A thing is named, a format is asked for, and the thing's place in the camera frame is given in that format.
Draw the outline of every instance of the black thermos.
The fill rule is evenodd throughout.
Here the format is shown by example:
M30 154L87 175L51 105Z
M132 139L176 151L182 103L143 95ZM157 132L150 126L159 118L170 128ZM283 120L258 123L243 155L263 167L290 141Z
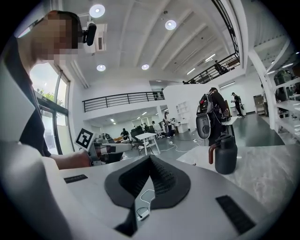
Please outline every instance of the black thermos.
M223 135L216 140L209 149L209 163L213 163L213 151L215 150L215 168L220 174L231 174L236 167L238 147L231 135Z

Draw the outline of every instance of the person wearing backpack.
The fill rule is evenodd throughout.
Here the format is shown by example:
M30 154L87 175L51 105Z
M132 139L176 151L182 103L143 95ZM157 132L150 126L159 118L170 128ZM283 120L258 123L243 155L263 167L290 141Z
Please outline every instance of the person wearing backpack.
M235 108L239 112L239 118L244 118L245 116L242 114L242 111L240 109L240 97L236 95L234 92L232 93L232 96L234 96L234 100L231 100L231 102L235 103Z

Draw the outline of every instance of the black railing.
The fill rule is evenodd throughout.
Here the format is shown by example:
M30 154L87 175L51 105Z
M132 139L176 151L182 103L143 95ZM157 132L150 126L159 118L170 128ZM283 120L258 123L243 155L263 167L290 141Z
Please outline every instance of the black railing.
M84 100L84 112L131 103L164 100L163 92L134 92Z
M197 76L193 77L188 83L207 83L220 75L228 73L234 70L236 66L240 64L240 59L236 53L229 55L228 57L217 62L213 66L199 73Z
M234 48L235 53L238 55L238 57L240 57L238 42L236 40L236 35L235 35L234 29L233 29L233 25L232 25L230 18L224 8L224 5L222 4L221 0L212 0L212 2L216 6L218 12L220 13L221 17L223 18L223 20L226 24L226 27L228 29L228 32L230 34L230 37L231 37L231 40L233 43L233 48Z

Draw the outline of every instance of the ceiling light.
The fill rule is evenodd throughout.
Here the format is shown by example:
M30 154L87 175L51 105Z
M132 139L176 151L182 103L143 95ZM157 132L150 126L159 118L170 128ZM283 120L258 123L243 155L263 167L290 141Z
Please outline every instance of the ceiling light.
M174 28L176 28L176 22L174 20L169 20L165 23L165 28L167 28L168 30L173 30Z
M105 7L101 4L96 4L90 8L90 16L94 18L101 17L105 13Z
M26 29L18 36L18 38L23 37L24 35L26 35L26 34L29 33L29 32L30 32L30 28L28 27L28 28L26 28Z
M288 64L288 65L284 65L282 68L287 68L287 67L289 67L289 66L291 66L291 65L293 65L293 63L290 63L290 64Z
M149 65L148 65L148 64L142 65L142 70L147 70L148 68L149 68Z
M205 61L209 61L213 56L215 56L216 54L214 53L213 55L211 55L208 59L206 59Z
M193 68L192 70L190 70L187 75L189 75L191 72L193 72L195 70L195 68Z
M229 83L229 84L227 84L227 85L225 85L225 86L223 86L223 87L220 87L220 89L222 89L222 88L224 88L224 87L227 87L227 86L229 86L229 85L232 85L232 84L234 84L235 82L232 82L232 83Z
M99 72L103 72L105 69L106 69L106 67L105 67L105 65L103 65L103 64L100 64L100 65L97 66L97 70L98 70Z

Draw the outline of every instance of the air conditioner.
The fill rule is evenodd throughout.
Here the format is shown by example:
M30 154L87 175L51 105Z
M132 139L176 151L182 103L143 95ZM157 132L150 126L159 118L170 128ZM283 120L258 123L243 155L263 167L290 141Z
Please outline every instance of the air conditioner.
M96 24L97 29L95 33L94 43L91 46L83 45L87 53L98 53L106 50L106 33L107 33L107 24Z

